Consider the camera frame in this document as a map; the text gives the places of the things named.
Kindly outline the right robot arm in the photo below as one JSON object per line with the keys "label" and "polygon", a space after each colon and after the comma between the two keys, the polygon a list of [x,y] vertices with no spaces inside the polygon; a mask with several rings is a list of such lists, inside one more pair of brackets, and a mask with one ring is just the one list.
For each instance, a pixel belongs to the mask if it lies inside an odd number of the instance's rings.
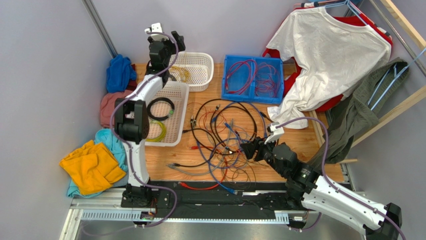
{"label": "right robot arm", "polygon": [[394,203],[368,200],[331,181],[298,159],[285,143],[266,143],[263,138],[240,145],[249,160],[265,161],[286,179],[285,204],[334,218],[365,235],[368,240],[396,240],[402,236],[402,211]]}

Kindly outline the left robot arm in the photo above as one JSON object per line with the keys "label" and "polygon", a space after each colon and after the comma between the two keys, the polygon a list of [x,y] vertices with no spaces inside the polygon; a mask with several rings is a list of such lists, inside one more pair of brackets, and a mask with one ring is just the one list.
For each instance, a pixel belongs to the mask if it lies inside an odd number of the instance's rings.
{"label": "left robot arm", "polygon": [[165,34],[150,27],[145,32],[149,35],[150,60],[144,79],[130,95],[116,100],[112,116],[113,133],[123,142],[129,167],[123,208],[148,208],[153,203],[154,186],[150,184],[145,153],[150,131],[148,104],[167,84],[170,67],[186,49],[184,37],[176,31]]}

